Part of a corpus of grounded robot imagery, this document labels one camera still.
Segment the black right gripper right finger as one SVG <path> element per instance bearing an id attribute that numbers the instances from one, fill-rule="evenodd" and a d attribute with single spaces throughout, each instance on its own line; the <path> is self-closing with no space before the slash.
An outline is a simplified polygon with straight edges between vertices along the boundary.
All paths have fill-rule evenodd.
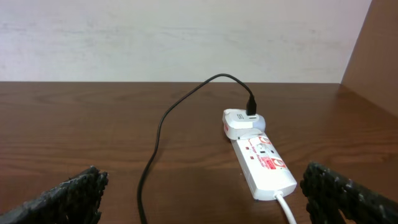
<path id="1" fill-rule="evenodd" d="M 317 162 L 300 181 L 312 223 L 397 224 L 397 203 Z"/>

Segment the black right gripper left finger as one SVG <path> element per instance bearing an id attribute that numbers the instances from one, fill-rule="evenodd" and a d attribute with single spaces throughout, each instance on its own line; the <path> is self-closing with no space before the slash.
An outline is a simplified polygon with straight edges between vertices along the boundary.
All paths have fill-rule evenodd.
<path id="1" fill-rule="evenodd" d="M 108 173 L 95 166 L 1 215 L 1 224 L 97 224 Z"/>

